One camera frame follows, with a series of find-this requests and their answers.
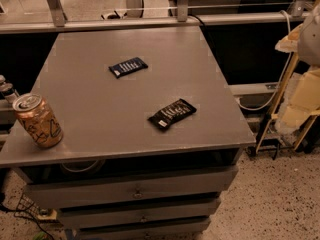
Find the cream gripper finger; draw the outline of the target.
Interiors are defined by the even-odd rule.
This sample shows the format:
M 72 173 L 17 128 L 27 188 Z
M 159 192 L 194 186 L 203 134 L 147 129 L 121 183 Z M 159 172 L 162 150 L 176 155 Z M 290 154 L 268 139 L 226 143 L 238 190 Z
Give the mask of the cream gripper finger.
M 294 73 L 280 105 L 276 130 L 291 134 L 320 108 L 320 69 L 309 69 L 303 74 Z
M 277 42 L 275 49 L 284 53 L 297 53 L 301 29 L 302 24 L 295 27 L 288 35 Z

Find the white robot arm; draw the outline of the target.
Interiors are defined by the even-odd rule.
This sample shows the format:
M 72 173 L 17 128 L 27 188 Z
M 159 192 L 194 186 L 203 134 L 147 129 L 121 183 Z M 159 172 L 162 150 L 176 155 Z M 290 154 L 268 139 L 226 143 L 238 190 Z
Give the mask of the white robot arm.
M 320 108 L 320 5 L 305 21 L 279 40 L 275 49 L 297 52 L 299 60 L 309 65 L 302 75 L 294 73 L 280 105 L 275 128 L 279 133 L 291 134 Z

